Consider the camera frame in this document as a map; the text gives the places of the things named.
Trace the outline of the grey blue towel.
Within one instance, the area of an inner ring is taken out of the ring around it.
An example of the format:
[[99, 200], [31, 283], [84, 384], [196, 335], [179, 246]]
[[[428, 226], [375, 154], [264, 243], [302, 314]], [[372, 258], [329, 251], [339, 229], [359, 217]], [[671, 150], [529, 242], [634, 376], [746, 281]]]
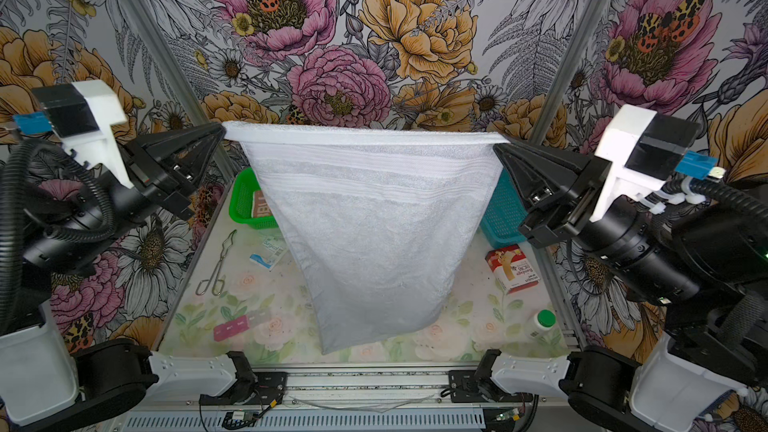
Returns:
[[261, 190], [255, 191], [252, 196], [251, 217], [253, 219], [265, 219], [271, 217], [272, 212]]

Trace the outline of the plain grey towel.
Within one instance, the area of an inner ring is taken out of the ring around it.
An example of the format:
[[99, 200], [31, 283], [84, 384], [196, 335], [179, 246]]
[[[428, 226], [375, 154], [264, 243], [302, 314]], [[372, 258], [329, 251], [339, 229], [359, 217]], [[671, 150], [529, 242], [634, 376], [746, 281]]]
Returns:
[[502, 135], [229, 121], [311, 294], [322, 350], [440, 316], [500, 178]]

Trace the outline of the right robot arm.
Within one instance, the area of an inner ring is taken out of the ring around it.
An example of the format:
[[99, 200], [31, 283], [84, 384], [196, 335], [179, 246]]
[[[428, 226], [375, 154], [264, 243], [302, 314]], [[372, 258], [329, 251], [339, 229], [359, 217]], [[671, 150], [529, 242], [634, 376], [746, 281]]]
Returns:
[[767, 181], [683, 175], [680, 145], [643, 141], [625, 170], [657, 179], [621, 192], [616, 159], [513, 140], [495, 153], [527, 212], [536, 247], [577, 244], [633, 296], [666, 310], [662, 337], [638, 362], [605, 347], [543, 363], [487, 351], [481, 394], [562, 396], [611, 431], [687, 431], [729, 393], [767, 383]]

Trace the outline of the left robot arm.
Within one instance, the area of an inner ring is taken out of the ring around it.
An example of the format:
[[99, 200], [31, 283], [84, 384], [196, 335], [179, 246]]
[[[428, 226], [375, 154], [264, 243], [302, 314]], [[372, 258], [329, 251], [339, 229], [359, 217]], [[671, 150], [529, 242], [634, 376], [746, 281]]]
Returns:
[[45, 139], [24, 141], [1, 169], [1, 406], [13, 431], [74, 431], [149, 398], [205, 404], [249, 400], [245, 356], [173, 359], [134, 339], [93, 343], [91, 320], [56, 310], [56, 279], [88, 280], [108, 249], [159, 212], [186, 217], [219, 124], [144, 135], [121, 146], [113, 170], [89, 172]]

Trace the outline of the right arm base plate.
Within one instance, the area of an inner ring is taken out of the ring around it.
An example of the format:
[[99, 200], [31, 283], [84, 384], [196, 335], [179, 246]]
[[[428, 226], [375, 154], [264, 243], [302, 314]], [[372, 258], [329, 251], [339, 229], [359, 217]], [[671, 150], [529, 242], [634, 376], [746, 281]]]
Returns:
[[441, 393], [452, 403], [530, 403], [530, 393], [508, 393], [496, 386], [490, 379], [478, 379], [474, 370], [449, 370], [448, 388]]

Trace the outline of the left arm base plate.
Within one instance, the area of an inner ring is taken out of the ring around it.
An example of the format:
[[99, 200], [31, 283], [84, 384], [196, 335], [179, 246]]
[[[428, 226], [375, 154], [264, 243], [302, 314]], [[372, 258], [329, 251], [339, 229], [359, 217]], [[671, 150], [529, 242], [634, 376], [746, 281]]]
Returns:
[[280, 404], [287, 388], [286, 372], [255, 372], [252, 378], [238, 379], [222, 395], [213, 397], [201, 394], [202, 406], [267, 406], [272, 402]]

